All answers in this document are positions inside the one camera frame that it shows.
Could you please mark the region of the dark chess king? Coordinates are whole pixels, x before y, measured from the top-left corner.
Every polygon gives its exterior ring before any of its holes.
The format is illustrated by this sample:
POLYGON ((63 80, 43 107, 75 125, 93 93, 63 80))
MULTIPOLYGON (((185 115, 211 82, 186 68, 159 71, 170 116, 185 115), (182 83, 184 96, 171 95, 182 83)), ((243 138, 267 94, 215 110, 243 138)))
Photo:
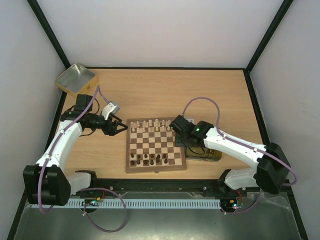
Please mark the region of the dark chess king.
POLYGON ((156 156, 156 159, 155 159, 156 163, 159 163, 159 162, 160 162, 160 159, 161 159, 161 155, 158 154, 158 155, 156 156))

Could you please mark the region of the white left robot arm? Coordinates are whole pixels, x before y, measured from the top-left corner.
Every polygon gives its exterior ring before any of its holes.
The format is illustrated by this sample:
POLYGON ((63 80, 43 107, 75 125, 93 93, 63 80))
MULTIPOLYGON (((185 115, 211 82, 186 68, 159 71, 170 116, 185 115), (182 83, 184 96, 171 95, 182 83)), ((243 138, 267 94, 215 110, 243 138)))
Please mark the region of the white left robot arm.
POLYGON ((71 195, 87 189, 95 172, 80 170, 66 176, 64 169, 71 150, 84 129, 102 130, 107 136, 115 136, 128 129, 113 113, 108 116, 90 112, 65 111, 60 117, 56 135, 42 157, 34 165, 23 170, 23 180, 28 202, 45 207, 64 206, 71 195))

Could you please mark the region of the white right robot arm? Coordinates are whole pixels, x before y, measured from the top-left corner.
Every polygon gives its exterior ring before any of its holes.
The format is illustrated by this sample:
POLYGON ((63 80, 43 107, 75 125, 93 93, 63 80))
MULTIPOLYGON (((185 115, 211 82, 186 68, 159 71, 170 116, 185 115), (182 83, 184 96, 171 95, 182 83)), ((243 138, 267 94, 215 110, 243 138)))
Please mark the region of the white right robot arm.
POLYGON ((251 187, 259 187, 264 192, 277 195, 283 186, 287 186, 286 179, 292 168, 278 144, 249 142, 229 135, 205 121, 193 124, 182 115, 178 115, 170 127, 186 147, 220 151, 248 165, 246 169, 228 169, 223 172, 222 181, 218 183, 218 191, 222 195, 229 196, 235 190, 251 187))

